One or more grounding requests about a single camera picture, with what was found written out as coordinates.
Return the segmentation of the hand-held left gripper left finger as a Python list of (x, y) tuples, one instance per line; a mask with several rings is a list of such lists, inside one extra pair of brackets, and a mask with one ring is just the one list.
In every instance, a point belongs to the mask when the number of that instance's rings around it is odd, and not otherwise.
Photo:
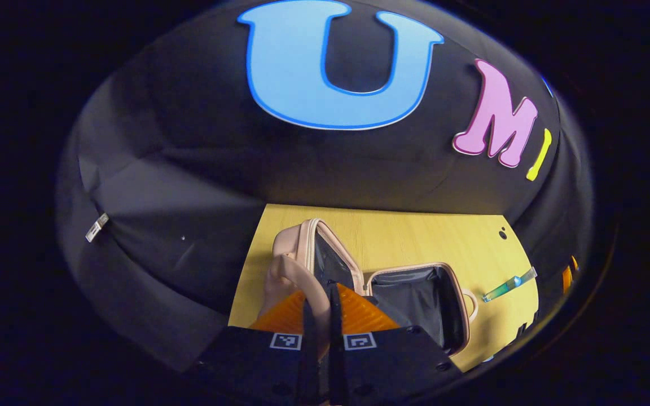
[(218, 404), (310, 405), (320, 398), (315, 318), (303, 292), (253, 328), (228, 326), (196, 358), (187, 377)]

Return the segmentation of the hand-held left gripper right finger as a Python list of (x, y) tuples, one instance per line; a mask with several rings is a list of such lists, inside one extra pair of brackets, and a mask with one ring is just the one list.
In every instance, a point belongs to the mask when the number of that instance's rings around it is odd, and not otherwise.
[(430, 403), (464, 373), (418, 325), (345, 333), (338, 288), (328, 286), (332, 311), (328, 401), (333, 405)]

